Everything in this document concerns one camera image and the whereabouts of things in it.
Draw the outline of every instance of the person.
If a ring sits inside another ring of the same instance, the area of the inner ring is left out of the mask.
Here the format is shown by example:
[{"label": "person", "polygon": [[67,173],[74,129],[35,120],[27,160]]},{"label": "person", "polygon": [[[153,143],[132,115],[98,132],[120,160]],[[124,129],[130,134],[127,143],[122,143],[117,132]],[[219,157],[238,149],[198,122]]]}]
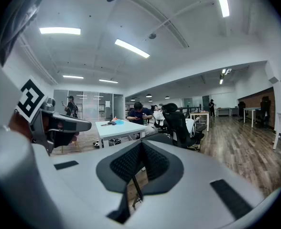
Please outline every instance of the person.
[{"label": "person", "polygon": [[159,126],[164,125],[165,118],[164,118],[164,115],[162,114],[162,109],[159,110],[157,105],[154,106],[153,117],[155,119],[155,124],[154,124],[155,126],[156,125],[159,125]]},{"label": "person", "polygon": [[215,117],[215,110],[214,110],[214,100],[213,99],[211,99],[211,101],[209,102],[209,104],[208,104],[208,106],[209,106],[209,111],[211,112],[211,117],[212,117],[212,115],[214,115],[214,117]]},{"label": "person", "polygon": [[[140,102],[136,102],[134,104],[134,109],[129,112],[127,120],[132,121],[136,124],[143,125],[144,120],[147,119],[152,119],[152,114],[150,113],[150,110],[148,108],[143,107]],[[147,128],[145,129],[145,135],[151,135],[155,132],[156,131],[150,126],[147,126]]]},{"label": "person", "polygon": [[62,102],[62,105],[65,107],[66,115],[70,116],[72,114],[72,112],[74,113],[75,102],[74,102],[73,96],[68,96],[67,98],[68,98],[68,101],[69,101],[67,106],[64,105],[63,102]]}]

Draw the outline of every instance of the black rubber pad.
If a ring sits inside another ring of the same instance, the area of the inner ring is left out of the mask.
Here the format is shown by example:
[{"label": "black rubber pad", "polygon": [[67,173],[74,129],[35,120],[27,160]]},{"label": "black rubber pad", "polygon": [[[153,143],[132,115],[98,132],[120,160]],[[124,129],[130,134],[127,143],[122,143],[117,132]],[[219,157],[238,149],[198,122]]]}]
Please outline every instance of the black rubber pad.
[{"label": "black rubber pad", "polygon": [[64,162],[64,163],[60,163],[60,164],[56,164],[54,165],[56,170],[61,170],[61,169],[65,169],[71,166],[76,166],[79,165],[79,163],[77,161],[68,161],[68,162]]},{"label": "black rubber pad", "polygon": [[248,204],[225,180],[213,181],[210,185],[235,219],[243,217],[252,210],[250,204]]}]

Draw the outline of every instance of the desk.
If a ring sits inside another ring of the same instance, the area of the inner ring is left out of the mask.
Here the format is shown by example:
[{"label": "desk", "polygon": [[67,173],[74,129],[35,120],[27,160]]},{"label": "desk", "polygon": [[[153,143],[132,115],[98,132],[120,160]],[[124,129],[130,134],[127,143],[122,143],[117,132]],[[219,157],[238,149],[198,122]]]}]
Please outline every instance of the desk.
[{"label": "desk", "polygon": [[98,130],[98,140],[99,140],[99,148],[102,148],[102,142],[104,147],[108,146],[108,141],[112,138],[122,138],[124,136],[130,136],[132,134],[140,133],[140,137],[145,136],[145,125],[136,124],[129,121],[124,121],[122,125],[107,125],[108,121],[100,121],[96,122],[97,130]]},{"label": "desk", "polygon": [[278,126],[278,130],[276,132],[276,136],[275,136],[275,140],[274,140],[274,145],[273,145],[273,150],[276,149],[276,145],[277,145],[278,140],[279,140],[280,126],[281,126],[281,113],[278,112],[277,114],[278,114],[279,126]]},{"label": "desk", "polygon": [[252,111],[252,124],[251,124],[251,128],[253,128],[254,111],[255,111],[255,110],[260,110],[260,107],[244,108],[244,123],[246,122],[246,110],[251,110],[251,111]]},{"label": "desk", "polygon": [[208,127],[209,127],[209,112],[206,111],[206,112],[200,112],[200,113],[190,113],[190,118],[191,119],[192,119],[193,115],[206,115],[206,125],[207,125],[206,130],[208,131]]},{"label": "desk", "polygon": [[220,109],[228,109],[228,116],[231,116],[231,108],[218,108],[217,109],[217,117],[219,116],[219,110]]}]

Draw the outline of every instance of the black shirt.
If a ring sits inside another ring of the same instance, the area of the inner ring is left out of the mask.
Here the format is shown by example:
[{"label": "black shirt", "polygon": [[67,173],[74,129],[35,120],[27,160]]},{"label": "black shirt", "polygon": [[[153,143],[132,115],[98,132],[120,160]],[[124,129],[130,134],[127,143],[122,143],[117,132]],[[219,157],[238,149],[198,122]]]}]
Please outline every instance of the black shirt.
[{"label": "black shirt", "polygon": [[208,104],[208,106],[210,107],[210,108],[214,108],[214,102],[209,102],[209,104]]},{"label": "black shirt", "polygon": [[72,113],[72,110],[75,106],[75,103],[73,101],[70,101],[67,105],[68,109],[66,109],[66,115],[70,116]]},{"label": "black shirt", "polygon": [[143,114],[151,115],[150,110],[148,108],[143,108],[142,112],[136,112],[134,109],[132,109],[130,111],[130,113],[128,114],[128,116],[140,118],[139,120],[132,120],[132,122],[136,123],[136,124],[143,125],[144,124],[144,120],[142,118]]}]

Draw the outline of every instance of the man in blue shirt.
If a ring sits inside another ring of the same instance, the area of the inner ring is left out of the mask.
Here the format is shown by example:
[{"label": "man in blue shirt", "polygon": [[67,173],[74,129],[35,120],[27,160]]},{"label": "man in blue shirt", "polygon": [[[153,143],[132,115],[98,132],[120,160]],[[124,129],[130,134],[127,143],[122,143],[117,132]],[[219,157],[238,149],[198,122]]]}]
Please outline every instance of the man in blue shirt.
[{"label": "man in blue shirt", "polygon": [[140,102],[134,104],[134,109],[128,114],[127,120],[143,125],[144,120],[152,119],[152,114],[148,108],[142,106]]}]

